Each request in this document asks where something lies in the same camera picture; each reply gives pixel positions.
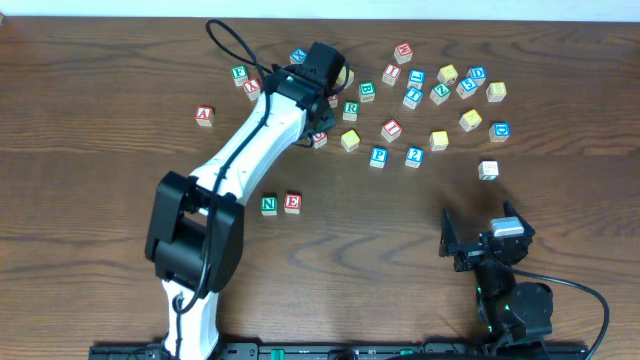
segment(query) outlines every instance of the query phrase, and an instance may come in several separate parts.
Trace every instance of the wooden alphabet block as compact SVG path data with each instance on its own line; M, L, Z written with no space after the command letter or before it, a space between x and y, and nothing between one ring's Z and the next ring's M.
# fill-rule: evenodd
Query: wooden alphabet block
M250 79L249 81L242 84L242 87L244 88L244 92L249 97L249 100L255 101L260 97L260 83L258 82L258 79Z
M376 85L373 81L360 83L360 102L373 101L376 97Z
M458 72L453 65L447 65L438 72L438 81L445 85L452 85L458 79Z
M402 72L402 70L400 70L399 67L391 64L387 65L387 68L384 69L384 73L382 74L382 82L394 86L400 78L400 72Z
M447 136L447 132L432 132L431 137L429 137L429 145L431 146L431 151L441 151L446 149L447 145L449 145L449 137Z
M414 87L410 87L409 90L407 90L407 93L404 95L404 100L402 101L402 103L409 109L415 109L416 106L418 106L418 104L420 103L420 100L422 100L423 95L424 93L422 91Z
M388 153L387 149L374 147L373 150L371 150L371 161L369 161L369 166L382 169L384 164L387 162Z
M344 84L345 80L347 81L347 86L345 86L344 88L348 88L349 86L351 86L351 84L353 84L353 81L356 79L356 73L353 72L353 70L351 68L349 68L349 79L347 80L347 67L343 66L342 70L340 70L340 75L338 75L338 78L336 79L336 86L335 87L339 87L342 86L342 84Z
M483 161L478 165L478 175L480 180L494 180L498 177L498 162Z
M413 49L409 43L404 43L396 46L396 50L393 52L393 56L396 58L398 64L404 64L411 61L413 56Z
M284 197L284 212L287 214L300 214L302 207L302 196L295 194L287 194Z
M422 164L424 158L424 150L411 146L407 151L407 160L404 162L406 166L418 168Z
M249 72L244 65L232 67L231 75L233 76L233 81L236 83L236 86L242 86L242 84L249 80Z
M451 90L449 90L447 85L438 84L431 90L429 98L431 98L436 105L440 105L449 98L449 95L451 95Z
M331 95L327 100L329 101L329 106L331 106L332 109L338 107L338 95Z
M477 128L481 122L482 122L482 118L480 117L480 114L478 114L478 112L475 109L467 111L460 118L460 126L462 126L462 129L464 129L464 131L466 132L469 132Z
M327 143L327 133L317 133L317 134L313 135L313 148L314 149L321 148L326 143Z
M491 83L487 87L487 100L489 102L502 101L507 96L507 87L503 82Z
M414 87L418 90L422 90L422 84L424 84L424 79L427 74L422 70L411 69L409 71L409 82L407 82L407 89L410 87Z
M302 64L307 58L307 52L304 49L295 49L289 56L289 61L292 64Z
M461 98L466 99L478 90L478 85L470 78L460 80L456 92Z
M346 101L344 103L344 111L342 112L342 120L345 120L345 121L358 120L358 111L360 111L360 104L353 101Z
M382 137L385 138L388 142L392 142L393 140L400 137L402 133L402 126L398 124L395 119L389 120L384 126L382 126Z
M360 137L358 137L355 130L349 130L342 134L340 142L347 152L351 152L360 146Z
M480 86L484 84L484 81L487 79L487 72L484 70L483 66L475 66L469 69L467 77L471 78L476 85Z
M262 198L262 215L278 215L278 199L275 196L265 196Z
M198 110L196 111L196 122L198 125L212 127L214 117L215 114L211 106L198 106Z
M489 129L489 141L505 142L511 135L511 128L508 123L494 123Z

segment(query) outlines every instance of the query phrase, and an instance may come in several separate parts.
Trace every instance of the white wall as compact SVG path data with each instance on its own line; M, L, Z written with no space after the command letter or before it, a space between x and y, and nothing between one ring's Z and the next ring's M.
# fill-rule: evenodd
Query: white wall
M0 11L8 16L637 22L640 0L0 0Z

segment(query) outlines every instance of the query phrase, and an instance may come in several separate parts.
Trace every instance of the wood grain surface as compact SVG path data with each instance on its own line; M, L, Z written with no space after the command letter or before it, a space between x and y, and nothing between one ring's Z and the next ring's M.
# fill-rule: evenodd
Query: wood grain surface
M8 18L0 27L0 359L82 359L97 342L146 342L167 330L167 300L143 247L155 187L221 148L253 104L237 63L203 19ZM221 294L222 332L263 341L420 341L484 331L474 278L438 257L440 209L473 240L510 198L538 231L519 266L585 283L611 305L597 359L640 354L640 27L630 24L446 21L228 22L264 64L322 41L377 95L319 150L291 147L246 209L245 251ZM229 36L223 42L240 46ZM413 60L395 87L381 81L396 44ZM486 67L508 95L489 104L457 94L402 106L407 70ZM356 86L341 96L357 99ZM196 106L217 108L212 129ZM461 114L484 121L464 133ZM396 118L404 130L380 136ZM494 121L513 135L488 140ZM355 128L360 148L339 135ZM404 166L431 131L451 144ZM389 149L369 167L372 146ZM500 177L478 180L481 160ZM266 218L263 192L303 194L301 215ZM551 339L591 344L595 298L553 285Z

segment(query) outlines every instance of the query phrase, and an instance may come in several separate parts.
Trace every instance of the robotic arm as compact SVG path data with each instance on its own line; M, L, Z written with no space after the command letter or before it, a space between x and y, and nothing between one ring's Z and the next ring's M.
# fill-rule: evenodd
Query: robotic arm
M314 43L303 64L274 69L265 79L265 91L253 112L213 158L189 177L169 172L160 182L145 256L155 263L169 300L164 346L173 356L206 359L215 348L218 293L242 255L244 206L289 145L335 126L326 99L344 64L335 49ZM221 173L224 178L214 190ZM185 212L211 219L204 227L185 217ZM173 301L188 303L194 296L198 299L190 310L177 314Z

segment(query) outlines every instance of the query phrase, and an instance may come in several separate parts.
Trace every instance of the white arm segment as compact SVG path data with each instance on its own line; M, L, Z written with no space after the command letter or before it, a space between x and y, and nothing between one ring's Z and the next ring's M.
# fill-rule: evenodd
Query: white arm segment
M238 146L256 128L265 110L265 94L262 93L256 107L249 119L238 129L231 140L204 165L195 169L191 175L198 177L198 185L212 190L220 168L231 156ZM289 145L294 143L302 134L307 111L296 106L295 101L274 93L271 98L271 110L267 123L256 136L247 144L236 157L227 170L226 179L220 183L218 194L232 193L237 202L246 205L251 192L264 176L273 161ZM182 293L186 305L193 291L174 282L163 281L162 285L169 300L169 335L164 347L171 355L175 356L176 350L176 313L173 311L171 301ZM182 315L182 345L180 346L180 359L204 360L213 351L218 342L218 330L216 328L216 309L218 306L218 294L210 292L204 299L196 301L195 306Z

